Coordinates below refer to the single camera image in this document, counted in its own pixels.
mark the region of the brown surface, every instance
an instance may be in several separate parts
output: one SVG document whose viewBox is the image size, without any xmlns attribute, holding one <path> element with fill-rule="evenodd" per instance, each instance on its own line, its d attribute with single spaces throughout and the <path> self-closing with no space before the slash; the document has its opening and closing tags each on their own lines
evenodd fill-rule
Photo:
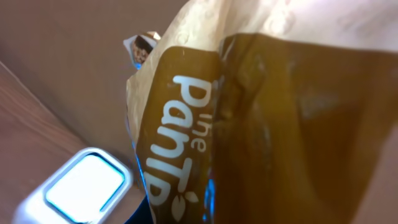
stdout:
<svg viewBox="0 0 398 224">
<path fill-rule="evenodd" d="M 49 175 L 86 147 L 0 65 L 0 223 Z M 142 200 L 132 189 L 109 223 L 123 223 Z"/>
<path fill-rule="evenodd" d="M 132 161 L 123 40 L 162 34 L 185 1 L 0 1 L 0 60 L 88 143 Z"/>
</svg>

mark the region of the leaf icon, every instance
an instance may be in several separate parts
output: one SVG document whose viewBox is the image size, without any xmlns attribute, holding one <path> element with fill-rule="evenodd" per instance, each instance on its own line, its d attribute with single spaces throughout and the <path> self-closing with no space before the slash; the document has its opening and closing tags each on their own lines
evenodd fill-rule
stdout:
<svg viewBox="0 0 398 224">
<path fill-rule="evenodd" d="M 186 193 L 185 193 L 185 198 L 186 198 L 188 201 L 192 202 L 192 203 L 195 203 L 195 202 L 198 202 L 198 201 L 199 201 L 197 195 L 196 195 L 194 192 L 186 192 Z"/>
<path fill-rule="evenodd" d="M 172 215 L 175 221 L 179 222 L 184 212 L 185 212 L 185 200 L 182 196 L 180 196 L 180 200 L 178 200 L 178 195 L 176 195 L 172 202 Z"/>
</svg>

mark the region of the beige packaging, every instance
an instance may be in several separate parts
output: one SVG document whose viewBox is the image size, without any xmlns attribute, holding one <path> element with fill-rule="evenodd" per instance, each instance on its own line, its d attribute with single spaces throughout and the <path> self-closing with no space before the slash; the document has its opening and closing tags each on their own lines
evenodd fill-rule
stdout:
<svg viewBox="0 0 398 224">
<path fill-rule="evenodd" d="M 157 223 L 365 222 L 396 138 L 396 9 L 188 2 L 127 83 Z"/>
</svg>

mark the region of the electronic device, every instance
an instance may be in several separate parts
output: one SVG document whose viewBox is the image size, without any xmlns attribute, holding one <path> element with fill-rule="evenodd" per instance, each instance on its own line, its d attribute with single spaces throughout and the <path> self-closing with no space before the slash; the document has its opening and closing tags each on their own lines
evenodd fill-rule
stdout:
<svg viewBox="0 0 398 224">
<path fill-rule="evenodd" d="M 125 165 L 102 149 L 86 148 L 18 206 L 13 224 L 102 223 L 131 184 Z"/>
</svg>

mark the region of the wooden floor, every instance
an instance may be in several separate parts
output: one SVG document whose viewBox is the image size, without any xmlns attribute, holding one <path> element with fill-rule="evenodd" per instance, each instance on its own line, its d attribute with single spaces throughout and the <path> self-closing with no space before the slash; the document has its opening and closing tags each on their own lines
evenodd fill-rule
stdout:
<svg viewBox="0 0 398 224">
<path fill-rule="evenodd" d="M 87 145 L 0 64 L 0 224 L 20 201 Z M 143 198 L 132 189 L 109 217 L 123 223 Z"/>
</svg>

